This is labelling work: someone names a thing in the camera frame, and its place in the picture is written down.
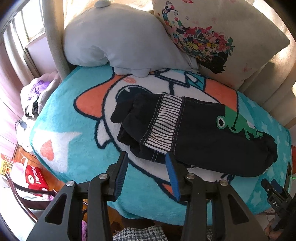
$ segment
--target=folded black garment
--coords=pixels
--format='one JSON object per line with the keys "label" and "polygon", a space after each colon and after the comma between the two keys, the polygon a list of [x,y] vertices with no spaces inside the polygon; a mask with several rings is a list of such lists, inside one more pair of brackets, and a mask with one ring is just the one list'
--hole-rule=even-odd
{"label": "folded black garment", "polygon": [[171,151],[185,165],[242,177],[259,176],[277,160],[272,136],[219,103],[142,93],[119,103],[111,121],[121,123],[118,140],[147,160],[163,162]]}

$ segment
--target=teal blanket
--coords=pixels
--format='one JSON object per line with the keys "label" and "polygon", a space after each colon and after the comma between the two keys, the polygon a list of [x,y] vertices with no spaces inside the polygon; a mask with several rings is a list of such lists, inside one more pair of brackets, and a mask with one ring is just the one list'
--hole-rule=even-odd
{"label": "teal blanket", "polygon": [[[243,94],[191,72],[164,69],[137,78],[117,76],[108,64],[77,67],[51,95],[33,127],[30,143],[34,153],[58,179],[81,183],[105,172],[125,150],[130,164],[122,194],[108,205],[127,218],[145,217],[182,225],[186,206],[174,200],[165,165],[135,157],[117,141],[120,125],[110,121],[117,103],[143,92],[220,102],[238,111],[259,131],[272,135],[278,146],[278,160],[259,177],[234,177],[197,167],[189,170],[207,181],[231,181],[253,213],[269,208],[260,182],[263,178],[275,179],[284,185],[287,164],[292,163],[289,131]],[[207,209],[211,224],[210,203]]]}

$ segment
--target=striped fabric band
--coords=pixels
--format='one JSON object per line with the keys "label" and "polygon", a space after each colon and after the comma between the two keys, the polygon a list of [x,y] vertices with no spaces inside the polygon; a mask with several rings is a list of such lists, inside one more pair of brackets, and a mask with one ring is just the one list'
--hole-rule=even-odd
{"label": "striped fabric band", "polygon": [[163,96],[151,133],[144,144],[145,146],[163,154],[170,151],[181,105],[182,98],[173,95]]}

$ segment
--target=silver rivet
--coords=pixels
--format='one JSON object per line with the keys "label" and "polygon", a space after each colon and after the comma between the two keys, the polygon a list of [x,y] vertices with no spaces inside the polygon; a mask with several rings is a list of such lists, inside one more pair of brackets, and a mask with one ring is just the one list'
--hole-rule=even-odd
{"label": "silver rivet", "polygon": [[228,182],[226,180],[221,180],[220,185],[225,187],[228,185]]}
{"label": "silver rivet", "polygon": [[99,179],[102,179],[102,180],[106,179],[107,177],[108,175],[106,173],[102,173],[99,175]]}
{"label": "silver rivet", "polygon": [[66,183],[66,185],[67,185],[68,187],[72,187],[74,184],[75,184],[74,181],[67,181],[67,183]]}
{"label": "silver rivet", "polygon": [[195,175],[194,175],[193,173],[188,173],[188,174],[186,175],[186,177],[187,177],[188,179],[194,179],[194,178],[195,178]]}

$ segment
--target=white plush pillow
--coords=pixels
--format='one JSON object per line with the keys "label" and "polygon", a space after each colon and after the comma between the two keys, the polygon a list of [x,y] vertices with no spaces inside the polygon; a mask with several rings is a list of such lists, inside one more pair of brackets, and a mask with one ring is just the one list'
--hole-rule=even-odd
{"label": "white plush pillow", "polygon": [[150,71],[198,68],[195,58],[180,51],[157,18],[124,4],[100,0],[65,28],[64,53],[74,65],[110,62],[118,75],[146,77]]}
{"label": "white plush pillow", "polygon": [[245,0],[152,0],[175,44],[196,57],[200,72],[234,89],[289,39]]}

